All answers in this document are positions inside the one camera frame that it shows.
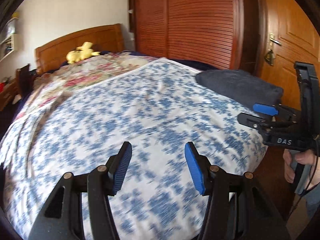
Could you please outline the right hand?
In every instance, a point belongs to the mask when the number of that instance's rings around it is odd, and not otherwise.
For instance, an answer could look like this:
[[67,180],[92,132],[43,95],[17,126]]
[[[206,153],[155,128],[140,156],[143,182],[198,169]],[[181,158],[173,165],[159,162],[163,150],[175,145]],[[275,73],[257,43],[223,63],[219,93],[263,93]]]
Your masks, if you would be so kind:
[[284,150],[283,153],[284,159],[284,177],[287,182],[293,183],[295,178],[295,171],[292,168],[292,162],[295,160],[297,163],[302,165],[310,165],[310,173],[308,175],[308,180],[306,181],[306,185],[309,183],[310,179],[311,183],[309,185],[309,189],[316,186],[319,183],[319,157],[315,155],[313,150],[307,150],[305,152],[296,153],[294,156],[291,155],[288,149]]

